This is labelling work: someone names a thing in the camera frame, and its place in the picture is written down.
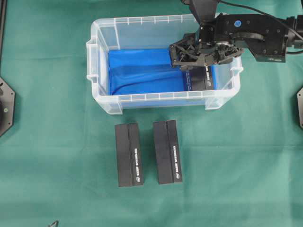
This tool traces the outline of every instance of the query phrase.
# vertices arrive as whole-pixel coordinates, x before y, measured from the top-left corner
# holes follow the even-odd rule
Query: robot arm
[[[257,61],[285,62],[287,47],[303,49],[303,15],[278,19],[268,14],[220,14],[220,0],[181,0],[199,29],[169,47],[172,66],[182,70],[226,64],[249,49]]]

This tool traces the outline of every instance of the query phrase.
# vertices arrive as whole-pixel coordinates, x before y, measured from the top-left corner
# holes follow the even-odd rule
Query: black rectangular block
[[[176,121],[154,122],[159,184],[182,182]]]
[[[115,125],[119,187],[143,185],[137,123]]]

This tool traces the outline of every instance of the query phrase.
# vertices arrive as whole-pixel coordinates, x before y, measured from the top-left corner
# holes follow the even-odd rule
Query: printed label
[[[138,164],[138,152],[137,152],[137,148],[134,149],[134,159],[135,159],[135,163],[136,163],[136,175],[137,175],[137,182],[140,182],[140,178],[138,177],[140,175],[139,172],[139,164]]]
[[[178,168],[178,158],[177,158],[177,150],[176,150],[176,146],[173,146],[173,151],[174,151],[174,159],[175,159],[175,169],[176,169],[176,173],[179,172],[179,168]]]

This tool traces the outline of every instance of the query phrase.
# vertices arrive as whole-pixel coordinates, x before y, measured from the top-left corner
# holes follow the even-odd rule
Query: blue plastic liner
[[[109,52],[111,95],[186,91],[182,71],[172,68],[168,49]]]

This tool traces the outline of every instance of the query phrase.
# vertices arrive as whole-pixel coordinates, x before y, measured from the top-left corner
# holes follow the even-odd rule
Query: black bracket
[[[14,123],[15,92],[0,77],[0,136]]]
[[[303,129],[303,88],[297,93],[300,127]]]

